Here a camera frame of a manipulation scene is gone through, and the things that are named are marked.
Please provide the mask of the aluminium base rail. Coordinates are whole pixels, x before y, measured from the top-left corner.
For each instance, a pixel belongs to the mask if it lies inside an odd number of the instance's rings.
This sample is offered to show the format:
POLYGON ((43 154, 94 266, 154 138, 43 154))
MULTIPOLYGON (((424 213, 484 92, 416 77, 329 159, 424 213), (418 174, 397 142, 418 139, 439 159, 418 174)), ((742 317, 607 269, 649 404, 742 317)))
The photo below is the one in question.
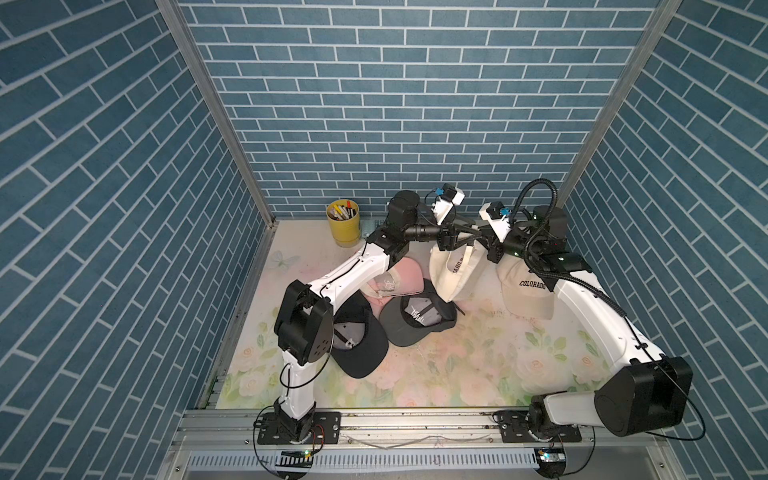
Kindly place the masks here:
POLYGON ((664 441, 599 427, 533 440, 521 411, 491 408, 320 410, 303 444, 268 440, 256 410, 189 410, 161 479, 681 479, 664 441))

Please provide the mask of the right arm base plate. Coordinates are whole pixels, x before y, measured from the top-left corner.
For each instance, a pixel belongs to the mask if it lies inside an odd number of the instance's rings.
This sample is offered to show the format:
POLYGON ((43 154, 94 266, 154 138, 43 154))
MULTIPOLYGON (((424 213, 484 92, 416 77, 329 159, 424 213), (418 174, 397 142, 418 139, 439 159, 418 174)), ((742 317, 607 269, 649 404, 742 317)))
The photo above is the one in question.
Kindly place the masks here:
POLYGON ((579 443, 582 435, 577 426, 548 424, 531 420, 522 410, 500 410, 491 414, 505 444, 521 443, 579 443))

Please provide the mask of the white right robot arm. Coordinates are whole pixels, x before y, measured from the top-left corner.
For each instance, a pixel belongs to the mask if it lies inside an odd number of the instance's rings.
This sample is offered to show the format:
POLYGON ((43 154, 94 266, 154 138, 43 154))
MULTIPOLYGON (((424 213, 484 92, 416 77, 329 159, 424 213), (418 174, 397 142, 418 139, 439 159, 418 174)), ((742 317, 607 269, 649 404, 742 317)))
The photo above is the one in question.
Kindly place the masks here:
POLYGON ((564 427, 603 427, 617 437, 664 437, 694 404, 689 398, 691 366, 664 353, 629 320, 600 286, 591 266, 567 245, 565 212, 548 179, 525 185, 511 207, 491 202, 480 217, 492 229, 489 257, 517 258, 535 280, 552 292, 555 305, 578 321, 595 343, 611 373, 597 389, 535 397, 528 426, 548 439, 564 427))

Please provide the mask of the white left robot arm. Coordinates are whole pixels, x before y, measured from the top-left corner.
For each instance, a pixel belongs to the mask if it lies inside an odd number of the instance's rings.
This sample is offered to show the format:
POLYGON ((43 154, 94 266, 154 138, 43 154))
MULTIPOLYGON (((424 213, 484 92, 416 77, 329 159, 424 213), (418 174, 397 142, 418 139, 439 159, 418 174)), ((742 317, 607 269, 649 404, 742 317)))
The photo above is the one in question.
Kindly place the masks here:
POLYGON ((503 251, 489 226, 478 227, 455 216, 463 198, 462 191, 446 184, 437 191, 428 215, 416 192, 400 191, 388 202, 383 224, 351 258, 310 283, 295 280, 288 285, 274 326, 284 362, 279 374, 283 392, 274 403, 277 434, 282 441, 299 443, 312 434, 316 411, 313 382, 322 371, 318 362, 331 358, 334 343, 351 350, 358 347, 355 340, 336 330, 337 310, 362 286, 402 260, 412 241, 434 241, 442 251, 477 244, 491 253, 503 251))

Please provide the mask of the grey baseball cap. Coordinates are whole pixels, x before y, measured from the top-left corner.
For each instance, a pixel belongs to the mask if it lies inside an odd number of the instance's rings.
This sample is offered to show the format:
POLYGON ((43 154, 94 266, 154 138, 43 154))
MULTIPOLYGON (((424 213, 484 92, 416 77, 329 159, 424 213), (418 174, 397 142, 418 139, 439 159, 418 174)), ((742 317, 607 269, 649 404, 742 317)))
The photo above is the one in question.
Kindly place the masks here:
POLYGON ((409 347, 431 333, 456 326, 463 311, 454 302, 446 302, 430 280, 424 280, 423 291, 396 297, 381 310, 378 320, 389 342, 397 347, 409 347))

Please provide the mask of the cream white baseball cap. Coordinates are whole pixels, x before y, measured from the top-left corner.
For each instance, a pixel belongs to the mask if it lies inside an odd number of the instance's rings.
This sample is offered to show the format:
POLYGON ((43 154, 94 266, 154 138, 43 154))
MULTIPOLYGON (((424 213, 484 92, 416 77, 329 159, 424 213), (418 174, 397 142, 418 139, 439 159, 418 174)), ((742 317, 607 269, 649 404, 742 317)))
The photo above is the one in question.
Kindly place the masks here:
POLYGON ((475 242, 457 250, 430 250, 429 274, 437 294, 446 302, 467 300, 487 264, 487 250, 475 242))

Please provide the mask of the yellow pen holder cup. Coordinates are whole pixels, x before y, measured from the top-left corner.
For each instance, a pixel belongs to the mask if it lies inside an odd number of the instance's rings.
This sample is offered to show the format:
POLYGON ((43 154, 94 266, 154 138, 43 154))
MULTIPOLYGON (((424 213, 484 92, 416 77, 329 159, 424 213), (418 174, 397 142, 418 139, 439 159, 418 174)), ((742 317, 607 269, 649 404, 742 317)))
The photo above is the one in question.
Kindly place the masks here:
POLYGON ((357 203, 348 199, 333 201, 326 208, 326 217, 332 237, 340 247, 353 247, 360 241, 360 210, 357 203))

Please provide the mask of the black baseball cap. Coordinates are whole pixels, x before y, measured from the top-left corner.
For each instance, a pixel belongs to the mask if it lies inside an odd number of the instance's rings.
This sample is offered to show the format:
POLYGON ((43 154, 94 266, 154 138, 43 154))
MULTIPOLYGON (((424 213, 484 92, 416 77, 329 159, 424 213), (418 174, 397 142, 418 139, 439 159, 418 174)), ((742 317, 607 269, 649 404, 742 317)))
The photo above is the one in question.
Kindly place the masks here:
POLYGON ((332 357, 344 373, 362 379, 374 372, 389 350, 385 330, 360 292, 334 314, 332 357))

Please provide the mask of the beige Colorado baseball cap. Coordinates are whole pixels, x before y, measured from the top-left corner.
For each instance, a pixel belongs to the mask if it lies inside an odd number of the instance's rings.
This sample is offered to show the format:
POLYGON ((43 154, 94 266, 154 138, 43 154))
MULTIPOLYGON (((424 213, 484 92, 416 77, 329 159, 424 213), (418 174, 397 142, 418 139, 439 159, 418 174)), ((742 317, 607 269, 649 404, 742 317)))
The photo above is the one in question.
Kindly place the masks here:
POLYGON ((496 266, 506 309, 519 317, 551 320, 555 295, 516 256, 505 255, 496 266))

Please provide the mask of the pink baseball cap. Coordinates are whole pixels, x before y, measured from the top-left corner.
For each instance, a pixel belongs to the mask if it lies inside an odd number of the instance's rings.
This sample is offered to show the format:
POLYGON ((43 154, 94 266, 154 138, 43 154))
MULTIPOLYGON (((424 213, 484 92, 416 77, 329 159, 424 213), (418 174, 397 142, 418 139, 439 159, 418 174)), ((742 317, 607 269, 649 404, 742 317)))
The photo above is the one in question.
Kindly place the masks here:
POLYGON ((360 291, 371 305, 373 315, 379 318, 390 301, 424 291, 421 266, 414 259, 405 257, 388 271, 369 280, 360 291))

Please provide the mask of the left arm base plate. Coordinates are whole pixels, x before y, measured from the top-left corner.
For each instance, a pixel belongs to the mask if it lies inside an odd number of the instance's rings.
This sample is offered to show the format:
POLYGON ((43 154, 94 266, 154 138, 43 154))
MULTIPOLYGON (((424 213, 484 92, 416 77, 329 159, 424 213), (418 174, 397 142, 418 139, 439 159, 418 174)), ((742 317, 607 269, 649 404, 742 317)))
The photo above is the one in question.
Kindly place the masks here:
POLYGON ((342 415, 339 411, 311 410, 301 419, 293 419, 282 410, 259 415, 254 422, 259 445, 337 444, 342 415))

